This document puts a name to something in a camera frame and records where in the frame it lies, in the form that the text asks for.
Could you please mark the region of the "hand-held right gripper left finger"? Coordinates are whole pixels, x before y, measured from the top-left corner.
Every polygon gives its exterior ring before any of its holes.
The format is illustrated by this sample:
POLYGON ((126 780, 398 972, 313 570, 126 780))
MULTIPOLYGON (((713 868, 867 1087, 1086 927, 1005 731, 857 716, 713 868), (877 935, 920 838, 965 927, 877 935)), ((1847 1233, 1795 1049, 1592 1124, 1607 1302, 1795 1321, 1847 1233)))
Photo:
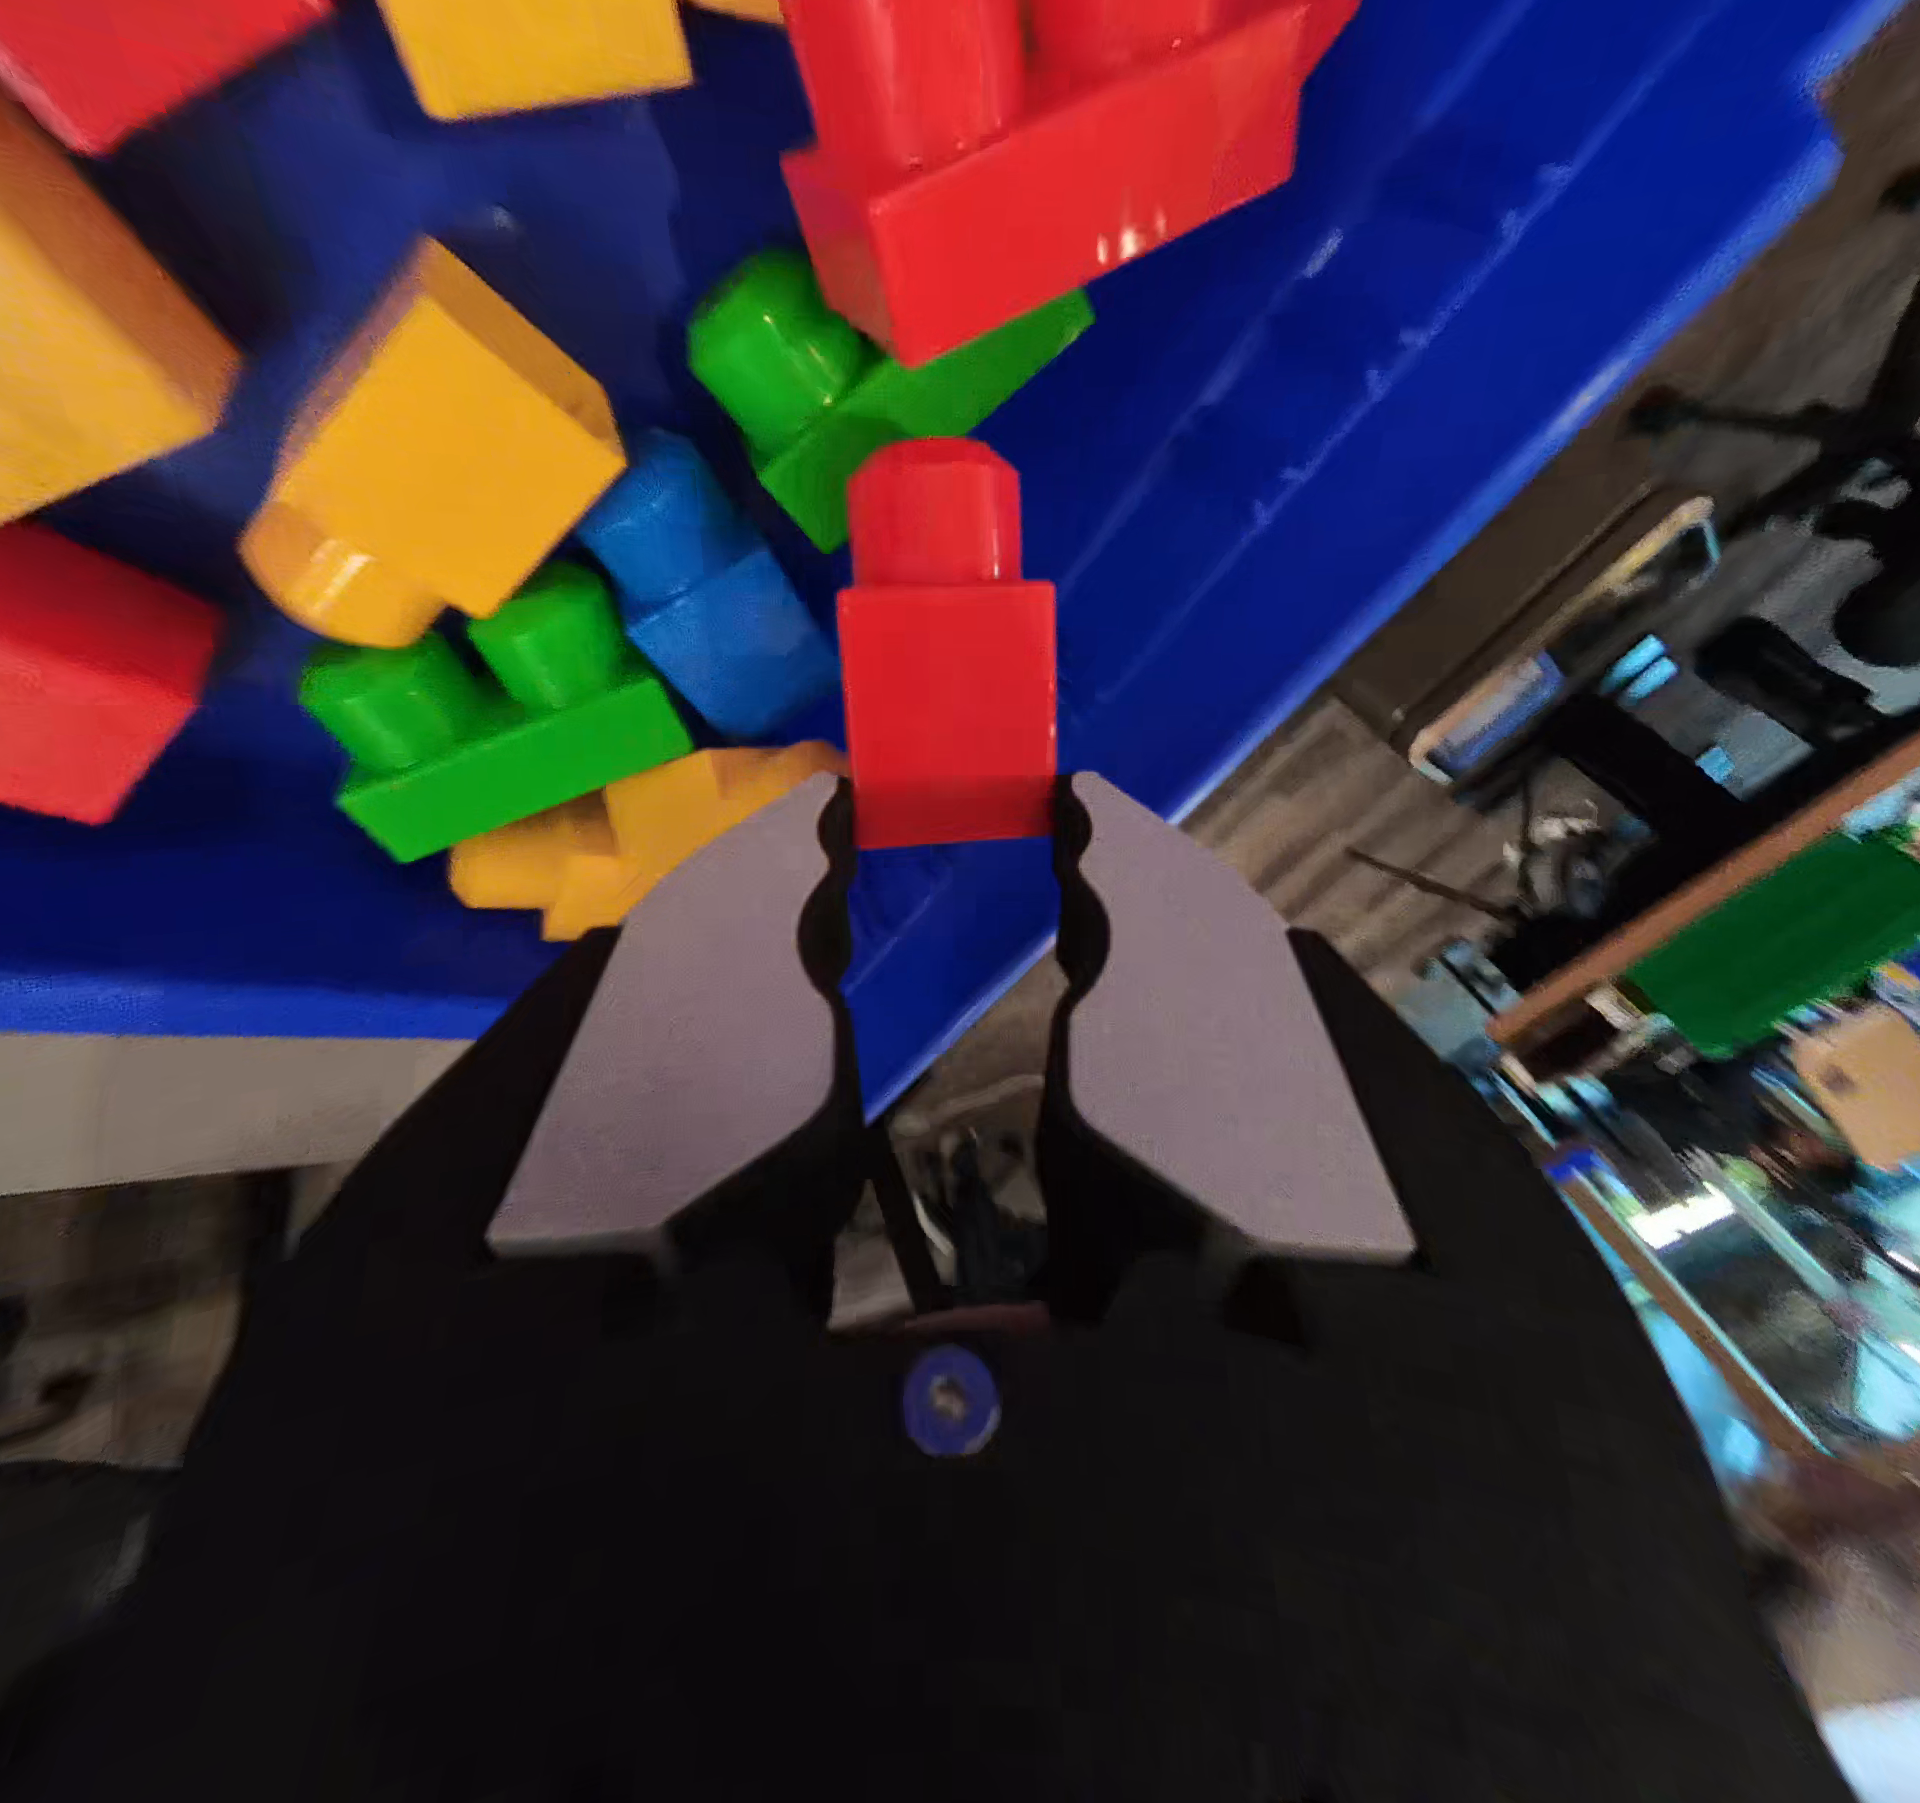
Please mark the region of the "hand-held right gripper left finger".
POLYGON ((854 784, 816 769, 618 927, 486 1226, 499 1259, 644 1250, 818 1113, 857 1113, 854 784))

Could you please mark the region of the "green box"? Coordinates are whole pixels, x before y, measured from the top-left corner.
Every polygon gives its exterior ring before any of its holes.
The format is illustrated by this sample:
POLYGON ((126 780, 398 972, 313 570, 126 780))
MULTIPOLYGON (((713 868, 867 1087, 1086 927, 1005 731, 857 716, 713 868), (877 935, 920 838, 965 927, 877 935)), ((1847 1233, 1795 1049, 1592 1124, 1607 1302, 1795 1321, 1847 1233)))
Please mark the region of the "green box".
POLYGON ((1920 935, 1906 830, 1833 830, 1620 977, 1699 1055, 1767 1044, 1795 1007, 1859 991, 1920 935))

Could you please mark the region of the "blue toy block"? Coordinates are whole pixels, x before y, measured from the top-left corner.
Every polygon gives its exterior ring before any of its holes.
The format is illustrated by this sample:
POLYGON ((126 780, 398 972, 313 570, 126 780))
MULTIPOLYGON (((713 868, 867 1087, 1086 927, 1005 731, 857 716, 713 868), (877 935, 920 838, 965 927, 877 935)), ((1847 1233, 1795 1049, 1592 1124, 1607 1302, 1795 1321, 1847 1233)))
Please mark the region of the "blue toy block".
POLYGON ((726 743, 766 743, 839 689, 833 642, 696 438, 641 428, 575 525, 631 647, 726 743))

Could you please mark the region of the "wooden background table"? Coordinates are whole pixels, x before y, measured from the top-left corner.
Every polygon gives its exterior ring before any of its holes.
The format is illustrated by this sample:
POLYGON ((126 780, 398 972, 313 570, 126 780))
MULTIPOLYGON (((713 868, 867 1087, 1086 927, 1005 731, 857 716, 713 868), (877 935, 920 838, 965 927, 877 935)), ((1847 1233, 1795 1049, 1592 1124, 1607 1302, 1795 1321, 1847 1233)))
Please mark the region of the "wooden background table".
POLYGON ((1795 811, 1748 838, 1737 849, 1717 854, 1710 868, 1689 874, 1650 910, 1598 935, 1590 952, 1571 958, 1541 986, 1523 991, 1519 1002, 1486 1024, 1486 1035, 1519 1055, 1556 1033, 1607 991, 1643 958, 1659 952, 1676 931, 1694 927, 1710 910, 1737 897, 1755 881, 1778 874, 1789 854, 1808 849, 1820 838, 1838 830, 1859 806, 1913 780, 1920 731, 1902 723, 1876 753, 1847 764, 1833 784, 1808 793, 1795 811))

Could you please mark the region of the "green two-stud toy block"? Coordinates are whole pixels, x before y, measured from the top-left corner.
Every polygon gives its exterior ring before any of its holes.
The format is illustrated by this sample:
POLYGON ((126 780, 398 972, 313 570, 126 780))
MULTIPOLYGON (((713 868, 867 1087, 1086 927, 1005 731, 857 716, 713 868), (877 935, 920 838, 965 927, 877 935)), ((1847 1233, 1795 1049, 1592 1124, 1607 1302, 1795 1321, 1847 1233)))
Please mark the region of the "green two-stud toy block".
POLYGON ((1091 328, 1086 289, 905 367, 854 328, 801 248, 744 257, 690 317, 686 361, 732 415, 757 482, 824 555, 849 546, 849 482, 896 438, 960 438, 1091 328))
POLYGON ((391 861, 438 854, 696 751, 592 570, 539 563, 464 636, 472 662, 443 629, 398 649, 321 642, 302 662, 302 710, 350 753, 333 806, 391 861))

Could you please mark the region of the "blue plastic bin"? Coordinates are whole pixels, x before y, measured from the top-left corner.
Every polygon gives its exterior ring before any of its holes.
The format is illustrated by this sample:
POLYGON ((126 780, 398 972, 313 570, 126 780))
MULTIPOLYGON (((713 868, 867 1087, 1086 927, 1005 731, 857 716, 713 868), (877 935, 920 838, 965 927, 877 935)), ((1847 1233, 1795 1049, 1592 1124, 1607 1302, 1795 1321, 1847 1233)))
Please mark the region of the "blue plastic bin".
MULTIPOLYGON (((1057 588, 1061 764, 1205 796, 1838 170, 1813 103, 1906 0, 1358 0, 1294 181, 1091 282, 988 427, 1057 588)), ((247 350, 227 427, 51 505, 204 592, 227 668, 108 829, 3 806, 3 1033, 472 1035, 557 958, 331 802, 304 629, 236 558, 277 434, 418 236, 622 419, 732 428, 686 307, 790 222, 775 31, 696 12, 677 96, 431 123, 373 0, 97 188, 247 350)))

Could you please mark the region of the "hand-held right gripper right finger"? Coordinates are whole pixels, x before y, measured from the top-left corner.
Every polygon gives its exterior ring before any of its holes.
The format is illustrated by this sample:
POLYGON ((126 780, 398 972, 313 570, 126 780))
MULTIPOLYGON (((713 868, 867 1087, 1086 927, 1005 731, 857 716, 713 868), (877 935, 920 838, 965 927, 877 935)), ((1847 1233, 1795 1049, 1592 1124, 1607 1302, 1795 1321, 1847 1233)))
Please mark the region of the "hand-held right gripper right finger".
POLYGON ((1091 977, 1061 1020, 1079 1118, 1263 1254, 1407 1260, 1285 912, 1109 780, 1079 769, 1061 802, 1057 881, 1091 897, 1091 977))

